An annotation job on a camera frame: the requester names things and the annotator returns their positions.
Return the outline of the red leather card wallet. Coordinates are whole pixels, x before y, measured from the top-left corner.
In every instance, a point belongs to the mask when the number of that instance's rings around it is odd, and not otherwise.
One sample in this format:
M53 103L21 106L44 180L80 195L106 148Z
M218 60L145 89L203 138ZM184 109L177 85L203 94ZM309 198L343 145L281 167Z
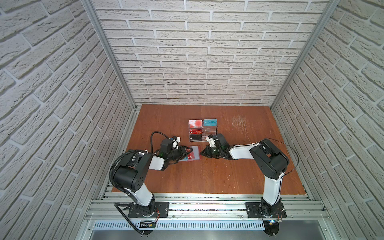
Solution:
M200 147L199 146L189 146L193 148L193 152L188 154L189 160L188 161L181 161L181 162L190 162L190 161L197 161L201 159L200 155Z

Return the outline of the clear acrylic card display stand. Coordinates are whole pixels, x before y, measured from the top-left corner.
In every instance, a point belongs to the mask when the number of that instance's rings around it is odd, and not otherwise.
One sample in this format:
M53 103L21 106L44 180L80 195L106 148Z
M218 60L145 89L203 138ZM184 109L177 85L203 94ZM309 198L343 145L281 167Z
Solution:
M202 127L202 128L188 128L188 132L189 132L189 141L190 141L190 129L202 129L203 130L203 134L202 134L202 140L201 141L198 141L198 142L204 142L206 140L206 137L208 137L209 135L216 135L218 133L218 125L216 127Z

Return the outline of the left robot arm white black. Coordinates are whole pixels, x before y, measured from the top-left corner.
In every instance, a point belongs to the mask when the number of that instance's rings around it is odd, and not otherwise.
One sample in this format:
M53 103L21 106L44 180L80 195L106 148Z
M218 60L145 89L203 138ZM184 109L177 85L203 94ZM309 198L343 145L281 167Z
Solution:
M179 137L164 139L160 149L155 152L129 150L112 164L109 172L111 184L127 194L134 202L134 209L142 215L151 215L156 205L154 194L145 185L148 171L164 171L193 152L193 148L180 145L179 142Z

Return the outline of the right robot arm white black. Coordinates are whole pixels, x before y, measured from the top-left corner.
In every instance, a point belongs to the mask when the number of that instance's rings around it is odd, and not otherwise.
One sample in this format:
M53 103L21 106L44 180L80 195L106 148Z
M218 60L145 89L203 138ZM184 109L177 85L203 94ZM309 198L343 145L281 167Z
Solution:
M204 157L231 161L255 160L265 177L260 203L261 212L267 217L271 216L281 203L282 182L290 163L289 158L268 139L248 145L233 146L222 134L210 135L206 140L208 145L201 151Z

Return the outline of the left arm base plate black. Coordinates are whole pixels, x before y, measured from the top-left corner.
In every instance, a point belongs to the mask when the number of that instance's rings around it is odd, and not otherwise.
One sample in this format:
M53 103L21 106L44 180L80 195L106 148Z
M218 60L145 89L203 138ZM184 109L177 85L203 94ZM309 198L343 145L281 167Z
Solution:
M135 204L130 207L129 218L167 218L169 207L169 202L155 202L145 207Z

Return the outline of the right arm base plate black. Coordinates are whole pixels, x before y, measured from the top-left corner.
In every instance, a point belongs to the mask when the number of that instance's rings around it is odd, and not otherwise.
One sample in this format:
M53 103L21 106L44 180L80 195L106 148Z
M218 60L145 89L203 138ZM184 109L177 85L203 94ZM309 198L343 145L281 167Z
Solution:
M260 202L247 202L245 205L248 218L284 219L287 217L287 213L282 202L278 202L273 206Z

